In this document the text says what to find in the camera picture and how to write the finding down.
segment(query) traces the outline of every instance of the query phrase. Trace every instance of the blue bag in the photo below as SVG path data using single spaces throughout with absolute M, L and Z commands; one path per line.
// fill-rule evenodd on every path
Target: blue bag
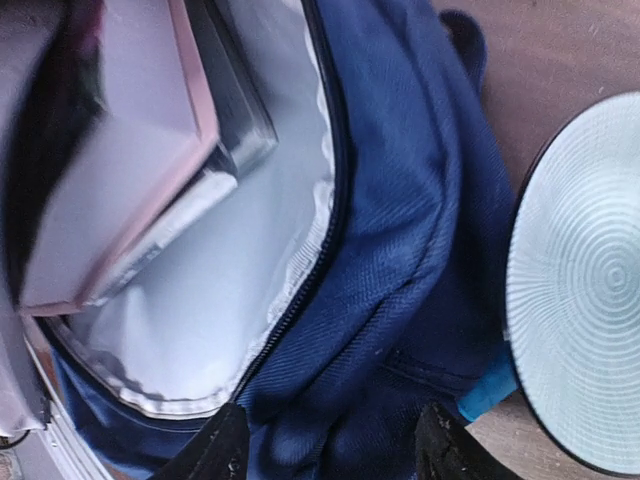
M 463 421 L 457 403 L 503 348 L 513 194 L 480 101 L 486 46 L 425 0 L 301 3 L 287 15 L 306 22 L 326 95 L 331 216 L 228 400 L 247 412 L 250 479 L 408 479 L 424 406 Z M 126 473 L 152 475 L 205 423 L 123 403 L 44 330 L 78 431 Z

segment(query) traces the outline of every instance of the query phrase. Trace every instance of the black zipper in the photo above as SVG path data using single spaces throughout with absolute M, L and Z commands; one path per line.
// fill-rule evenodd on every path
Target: black zipper
M 311 298 L 315 295 L 337 253 L 346 224 L 351 174 L 349 168 L 350 148 L 348 142 L 350 134 L 348 130 L 347 111 L 344 94 L 336 73 L 333 56 L 316 1 L 317 0 L 302 0 L 302 6 L 307 25 L 309 26 L 313 49 L 318 60 L 318 70 L 320 71 L 320 79 L 324 87 L 329 110 L 335 159 L 333 211 L 331 212 L 327 234 L 322 242 L 320 254 L 318 255 L 315 266 L 280 320 L 278 320 L 264 348 L 251 362 L 251 365 L 249 365 L 249 368 L 247 368 L 242 376 L 238 386 L 231 395 L 231 401 L 234 402 L 238 399 L 249 380 L 253 378 L 280 340 L 282 340 L 282 337 L 295 324 L 296 320 L 311 301 Z

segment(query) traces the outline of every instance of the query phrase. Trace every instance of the white disc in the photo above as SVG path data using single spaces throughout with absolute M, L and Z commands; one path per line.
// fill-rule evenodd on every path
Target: white disc
M 640 92 L 551 142 L 514 224 L 507 327 L 525 395 L 565 450 L 640 475 Z

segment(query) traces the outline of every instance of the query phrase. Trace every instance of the lunch bag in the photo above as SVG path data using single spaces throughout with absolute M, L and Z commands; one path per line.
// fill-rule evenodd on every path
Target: lunch bag
M 466 423 L 504 347 L 482 34 L 427 0 L 217 4 L 279 144 L 106 305 L 39 320 L 65 406 L 134 478 L 208 478 L 229 404 L 249 479 L 413 478 L 424 407 Z

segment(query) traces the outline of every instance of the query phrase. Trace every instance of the round disc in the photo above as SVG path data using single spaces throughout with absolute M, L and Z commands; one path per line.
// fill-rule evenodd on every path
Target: round disc
M 506 291 L 516 371 L 576 459 L 640 475 L 640 93 L 570 122 L 515 219 Z

